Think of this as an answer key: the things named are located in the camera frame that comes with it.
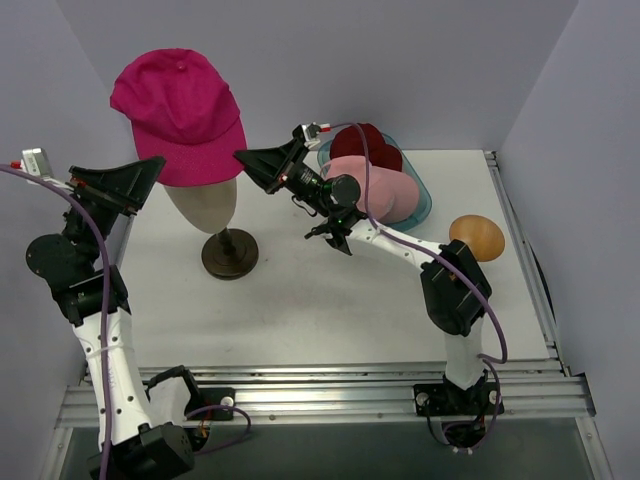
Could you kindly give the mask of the magenta baseball cap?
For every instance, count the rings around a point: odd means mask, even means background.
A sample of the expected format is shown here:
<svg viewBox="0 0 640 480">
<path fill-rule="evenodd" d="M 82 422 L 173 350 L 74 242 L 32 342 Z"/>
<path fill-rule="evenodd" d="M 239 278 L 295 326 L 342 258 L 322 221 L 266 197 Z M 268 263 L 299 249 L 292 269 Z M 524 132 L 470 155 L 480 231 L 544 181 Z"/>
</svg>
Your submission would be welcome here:
<svg viewBox="0 0 640 480">
<path fill-rule="evenodd" d="M 138 157 L 166 160 L 158 182 L 199 187 L 235 179 L 234 153 L 247 147 L 240 109 L 229 84 L 201 53 L 152 50 L 114 82 L 110 106 L 131 124 Z"/>
</svg>

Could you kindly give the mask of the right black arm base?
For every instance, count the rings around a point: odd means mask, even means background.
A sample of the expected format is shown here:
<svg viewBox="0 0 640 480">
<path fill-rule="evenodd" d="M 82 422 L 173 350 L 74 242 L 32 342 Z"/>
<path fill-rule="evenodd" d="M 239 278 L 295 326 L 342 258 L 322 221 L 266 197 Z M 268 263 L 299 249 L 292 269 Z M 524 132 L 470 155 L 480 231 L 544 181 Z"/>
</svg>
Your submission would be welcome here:
<svg viewBox="0 0 640 480">
<path fill-rule="evenodd" d="M 413 397 L 416 415 L 426 419 L 432 438 L 454 453 L 477 450 L 505 411 L 500 386 L 492 381 L 480 380 L 467 390 L 446 379 L 415 384 Z"/>
</svg>

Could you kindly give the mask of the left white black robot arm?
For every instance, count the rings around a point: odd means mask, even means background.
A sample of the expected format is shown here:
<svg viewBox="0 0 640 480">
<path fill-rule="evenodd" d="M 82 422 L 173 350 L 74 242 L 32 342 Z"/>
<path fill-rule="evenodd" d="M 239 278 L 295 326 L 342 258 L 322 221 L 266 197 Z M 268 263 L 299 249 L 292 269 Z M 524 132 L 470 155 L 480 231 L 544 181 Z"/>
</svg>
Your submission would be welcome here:
<svg viewBox="0 0 640 480">
<path fill-rule="evenodd" d="M 152 157 L 106 170 L 74 167 L 63 187 L 31 178 L 70 204 L 64 230 L 32 241 L 26 262 L 84 350 L 99 411 L 100 452 L 89 461 L 94 479 L 173 479 L 194 467 L 181 422 L 205 410 L 199 387 L 183 366 L 148 385 L 141 380 L 127 288 L 105 245 L 117 217 L 143 207 L 165 164 Z"/>
</svg>

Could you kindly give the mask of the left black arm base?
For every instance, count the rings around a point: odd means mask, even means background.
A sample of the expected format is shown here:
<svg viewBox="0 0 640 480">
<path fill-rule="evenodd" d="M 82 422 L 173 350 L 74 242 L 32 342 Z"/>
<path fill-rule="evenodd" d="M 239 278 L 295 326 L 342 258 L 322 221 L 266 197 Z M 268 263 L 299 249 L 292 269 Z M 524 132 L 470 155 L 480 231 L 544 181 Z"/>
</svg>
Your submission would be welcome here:
<svg viewBox="0 0 640 480">
<path fill-rule="evenodd" d="M 191 399 L 185 407 L 178 408 L 176 417 L 179 425 L 196 422 L 196 426 L 187 427 L 187 437 L 195 452 L 212 448 L 213 428 L 219 424 L 231 423 L 234 412 L 229 406 L 235 404 L 236 390 L 232 387 L 202 388 L 199 397 Z"/>
</svg>

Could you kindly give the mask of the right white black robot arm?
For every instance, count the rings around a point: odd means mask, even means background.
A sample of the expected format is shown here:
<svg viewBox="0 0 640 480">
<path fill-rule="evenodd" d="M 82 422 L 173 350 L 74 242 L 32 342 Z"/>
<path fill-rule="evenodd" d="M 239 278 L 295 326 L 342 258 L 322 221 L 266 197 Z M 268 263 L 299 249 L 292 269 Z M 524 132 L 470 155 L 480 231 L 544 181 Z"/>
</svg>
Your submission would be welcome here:
<svg viewBox="0 0 640 480">
<path fill-rule="evenodd" d="M 364 196 L 376 185 L 362 155 L 327 162 L 327 174 L 305 163 L 307 144 L 294 139 L 279 147 L 238 150 L 235 158 L 251 181 L 272 195 L 282 189 L 322 221 L 308 232 L 345 254 L 363 252 L 403 262 L 420 278 L 428 318 L 445 339 L 444 400 L 455 412 L 469 411 L 480 400 L 477 386 L 485 375 L 481 326 L 492 293 L 470 247 L 418 240 L 381 223 L 366 210 Z"/>
</svg>

